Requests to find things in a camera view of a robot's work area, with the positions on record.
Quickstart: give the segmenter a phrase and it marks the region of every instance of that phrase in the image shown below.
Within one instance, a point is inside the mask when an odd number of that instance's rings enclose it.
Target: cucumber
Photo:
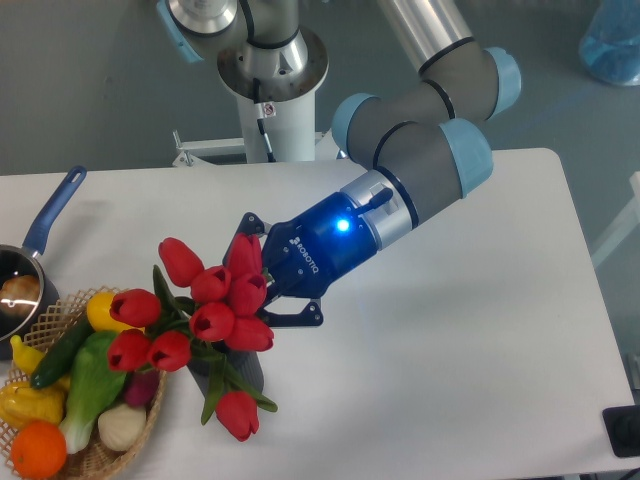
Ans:
[[[76,353],[89,336],[94,333],[86,315],[62,334],[54,343],[31,375],[32,388],[40,389],[53,385],[71,370]]]

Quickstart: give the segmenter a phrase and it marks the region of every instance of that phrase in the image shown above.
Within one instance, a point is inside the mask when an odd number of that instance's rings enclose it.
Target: saucepan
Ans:
[[[54,220],[86,175],[81,166],[69,170],[36,216],[21,248],[0,245],[0,360],[12,356],[9,339],[27,333],[38,316],[60,298],[37,259],[44,253]]]

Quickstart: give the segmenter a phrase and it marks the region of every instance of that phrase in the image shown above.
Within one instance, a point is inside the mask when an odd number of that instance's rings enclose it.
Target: yellow pepper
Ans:
[[[35,390],[27,381],[13,382],[0,389],[0,418],[18,430],[34,420],[58,425],[65,399],[65,393],[57,387]]]
[[[25,345],[19,335],[12,336],[10,342],[13,349],[13,363],[24,373],[31,376],[44,357],[44,352]],[[68,392],[71,384],[70,378],[69,375],[65,375],[55,385]]]
[[[134,328],[111,318],[109,310],[111,310],[111,302],[115,296],[116,294],[113,292],[99,292],[87,302],[87,318],[96,332],[107,330],[120,333]]]

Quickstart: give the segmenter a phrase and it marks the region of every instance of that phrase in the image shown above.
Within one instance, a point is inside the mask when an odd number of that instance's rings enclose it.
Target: blue light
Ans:
[[[345,220],[344,218],[338,220],[338,223],[336,223],[336,228],[339,232],[346,232],[347,230],[349,230],[350,226],[351,225],[349,224],[349,221]]]

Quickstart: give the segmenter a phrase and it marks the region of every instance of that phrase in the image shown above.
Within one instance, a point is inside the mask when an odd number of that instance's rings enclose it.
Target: fruit basket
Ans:
[[[38,321],[31,327],[29,333],[25,335],[24,344],[34,347],[37,350],[46,352],[61,335],[71,326],[75,325],[85,312],[87,301],[98,292],[112,291],[117,289],[102,287],[100,289],[90,289],[80,291],[70,295],[65,300],[50,306],[46,313],[42,314]],[[8,380],[5,384],[28,380],[29,376],[21,371],[15,363],[9,371]],[[82,451],[67,456],[67,461],[58,474],[53,479],[107,479],[120,473],[140,452],[147,441],[151,430],[156,422],[162,397],[166,386],[166,372],[160,373],[160,384],[158,390],[147,405],[147,421],[142,434],[136,442],[125,452],[115,452],[107,448],[99,438],[97,427],[89,441],[89,445]],[[19,478],[19,474],[13,468],[10,458],[11,445],[17,430],[0,421],[0,452],[5,457],[6,468]]]

